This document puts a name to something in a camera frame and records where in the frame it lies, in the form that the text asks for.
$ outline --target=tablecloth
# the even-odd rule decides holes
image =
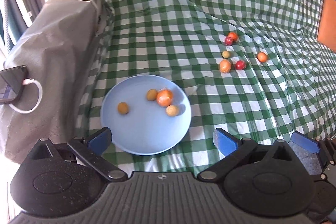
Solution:
[[[190,129],[174,148],[137,156],[111,145],[105,159],[130,173],[198,173],[221,155],[212,141],[221,127],[262,144],[290,140],[297,130],[330,136],[336,128],[336,56],[317,42],[323,0],[104,0],[114,14],[105,50],[95,62],[78,116],[78,132],[100,128],[100,107],[115,84],[160,75],[187,94]],[[239,40],[225,46],[235,31]],[[220,73],[221,52],[247,68]],[[266,63],[258,52],[269,56]]]

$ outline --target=charging cable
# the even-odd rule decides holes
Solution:
[[[22,114],[31,113],[39,106],[39,104],[42,100],[42,86],[41,86],[40,82],[38,82],[38,80],[35,80],[35,79],[25,79],[22,82],[22,85],[29,85],[29,84],[35,84],[37,86],[37,88],[39,89],[39,98],[37,99],[37,103],[31,110],[22,110],[22,109],[17,108],[15,105],[9,104],[9,106],[13,110],[15,110],[16,112],[19,112],[19,113],[22,113]]]

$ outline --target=screw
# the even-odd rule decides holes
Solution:
[[[125,173],[121,170],[113,170],[109,172],[109,177],[111,179],[121,179],[124,175]]]
[[[211,180],[217,177],[217,174],[212,171],[204,171],[200,174],[202,179]]]

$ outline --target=red apple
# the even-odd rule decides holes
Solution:
[[[236,68],[236,70],[243,70],[243,69],[246,68],[246,64],[245,64],[245,62],[243,60],[239,60],[235,64],[235,68]]]
[[[225,44],[226,46],[231,46],[232,43],[233,43],[233,39],[232,39],[232,37],[226,37],[226,38],[225,38],[224,44]]]

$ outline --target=blue plate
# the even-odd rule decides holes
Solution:
[[[179,106],[175,117],[156,101],[147,101],[150,89],[167,88],[174,94],[173,104]],[[126,102],[129,112],[121,115],[117,106]],[[154,155],[164,152],[186,135],[191,122],[190,102],[183,90],[165,78],[137,75],[115,85],[105,96],[100,119],[103,127],[112,131],[112,142],[120,149],[135,155]]]

